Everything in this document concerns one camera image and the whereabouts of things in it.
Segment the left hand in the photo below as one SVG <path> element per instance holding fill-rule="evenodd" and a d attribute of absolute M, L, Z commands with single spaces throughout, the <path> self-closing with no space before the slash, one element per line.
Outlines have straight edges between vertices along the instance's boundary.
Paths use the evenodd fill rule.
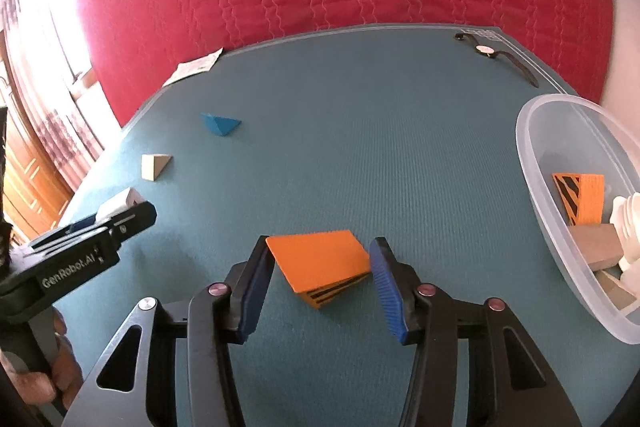
<path fill-rule="evenodd" d="M 10 382 L 26 404 L 51 403 L 60 391 L 63 405 L 68 410 L 84 379 L 75 358 L 73 346 L 66 336 L 67 326 L 64 317 L 58 309 L 53 309 L 52 324 L 58 354 L 52 365 L 51 376 L 41 372 L 20 373 L 4 353 L 1 353 L 1 364 Z"/>

